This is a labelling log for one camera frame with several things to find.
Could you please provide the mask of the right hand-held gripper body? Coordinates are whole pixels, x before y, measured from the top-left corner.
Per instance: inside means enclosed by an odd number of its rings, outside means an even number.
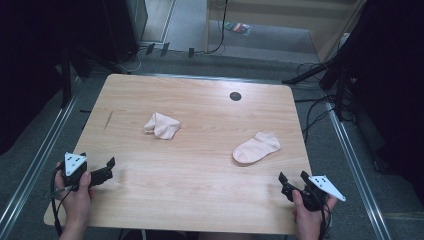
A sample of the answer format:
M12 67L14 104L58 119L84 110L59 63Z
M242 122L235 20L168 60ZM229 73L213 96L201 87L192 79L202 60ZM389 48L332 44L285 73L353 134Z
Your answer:
M302 198L305 208L308 211L320 211L328 195L343 202L346 197L336 188L326 175L309 176L310 181L315 185L313 191L302 191Z

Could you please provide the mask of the pink sock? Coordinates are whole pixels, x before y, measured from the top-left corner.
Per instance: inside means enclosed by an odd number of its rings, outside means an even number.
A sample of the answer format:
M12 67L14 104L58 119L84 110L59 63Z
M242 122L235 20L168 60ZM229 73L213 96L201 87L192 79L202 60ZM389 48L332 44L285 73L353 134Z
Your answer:
M180 128L180 121L160 113L153 113L145 124L144 131L146 134L154 134L159 139L171 140Z
M239 163L250 164L279 151L280 148L280 142L273 133L257 132L253 138L236 147L232 156Z

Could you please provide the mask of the black tripod stand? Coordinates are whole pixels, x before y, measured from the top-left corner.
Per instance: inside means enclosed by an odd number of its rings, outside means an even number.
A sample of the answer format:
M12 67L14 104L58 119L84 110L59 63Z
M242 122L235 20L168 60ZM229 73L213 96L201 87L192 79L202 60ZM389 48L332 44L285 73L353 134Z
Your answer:
M350 47L348 43L345 43L328 61L318 64L316 67L292 79L283 80L282 83L288 85L297 84L317 75L318 73L324 72L324 76L319 81L319 86L322 90L329 90L333 87L333 85L336 85L336 96L334 103L335 114L337 119L342 122L344 121L344 117L342 115L342 106L346 80L348 77L346 62L349 50Z

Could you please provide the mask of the colourful packet on floor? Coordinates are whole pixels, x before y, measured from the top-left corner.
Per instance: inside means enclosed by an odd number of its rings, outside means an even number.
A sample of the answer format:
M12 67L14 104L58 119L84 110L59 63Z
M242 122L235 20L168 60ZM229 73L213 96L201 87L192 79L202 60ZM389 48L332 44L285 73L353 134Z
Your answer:
M224 27L232 32L239 33L245 36L250 34L250 26L239 22L225 22Z

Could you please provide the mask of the metal floor rail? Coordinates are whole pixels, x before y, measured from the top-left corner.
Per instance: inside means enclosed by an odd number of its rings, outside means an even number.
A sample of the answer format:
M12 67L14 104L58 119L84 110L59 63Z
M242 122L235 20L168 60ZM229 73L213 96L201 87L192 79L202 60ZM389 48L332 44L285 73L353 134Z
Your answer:
M329 111L329 116L335 129L336 135L341 144L345 158L349 165L351 174L355 181L362 203L370 220L377 240L392 240L392 236L380 210L379 204L376 201L368 180L360 165L359 158L348 136L346 128L342 122L338 120L333 105L326 103L326 108Z
M75 77L71 81L74 90L65 106L56 108L48 103L12 148L0 156L0 193L4 194L10 187L8 200L0 204L0 240L7 240L69 118L83 83L80 77Z

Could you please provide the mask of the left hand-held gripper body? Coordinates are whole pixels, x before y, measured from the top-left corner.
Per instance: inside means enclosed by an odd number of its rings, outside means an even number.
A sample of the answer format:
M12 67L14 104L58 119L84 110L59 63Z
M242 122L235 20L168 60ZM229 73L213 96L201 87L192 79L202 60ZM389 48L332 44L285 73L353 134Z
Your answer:
M87 156L66 152L64 155L63 180L65 186L78 186L82 174L87 170Z

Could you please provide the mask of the light wooden panel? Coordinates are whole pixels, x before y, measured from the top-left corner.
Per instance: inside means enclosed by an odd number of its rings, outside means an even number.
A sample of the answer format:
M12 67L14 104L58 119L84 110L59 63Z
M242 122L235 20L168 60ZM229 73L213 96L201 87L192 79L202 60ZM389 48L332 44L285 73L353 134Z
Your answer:
M209 22L222 20L309 31L321 62L331 58L341 37L352 30L367 0L206 0L205 46Z

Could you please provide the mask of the dark cabinet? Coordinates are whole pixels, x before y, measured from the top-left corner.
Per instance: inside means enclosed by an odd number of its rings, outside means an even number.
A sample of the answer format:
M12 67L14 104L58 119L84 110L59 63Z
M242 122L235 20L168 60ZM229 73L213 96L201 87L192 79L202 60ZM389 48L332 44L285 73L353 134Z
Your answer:
M135 54L148 20L145 0L102 0L111 43L110 59L120 62Z

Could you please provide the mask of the person's left hand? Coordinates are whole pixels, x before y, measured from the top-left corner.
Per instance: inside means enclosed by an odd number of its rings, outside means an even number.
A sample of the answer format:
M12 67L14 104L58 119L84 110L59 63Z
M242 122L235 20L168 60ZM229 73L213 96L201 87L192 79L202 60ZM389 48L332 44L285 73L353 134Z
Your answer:
M71 191L63 200L66 212L65 228L77 231L84 230L88 226L91 206L91 174L85 171L79 181L79 189Z

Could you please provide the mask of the person's right hand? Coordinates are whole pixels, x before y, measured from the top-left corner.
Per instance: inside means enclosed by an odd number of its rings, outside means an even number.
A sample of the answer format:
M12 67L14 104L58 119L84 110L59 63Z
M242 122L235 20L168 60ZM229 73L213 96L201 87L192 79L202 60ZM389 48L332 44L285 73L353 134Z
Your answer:
M323 206L323 211L308 211L303 203L302 196L298 190L292 192L294 209L292 214L299 231L320 232L321 225L330 217L330 212L335 207L338 199L329 195Z

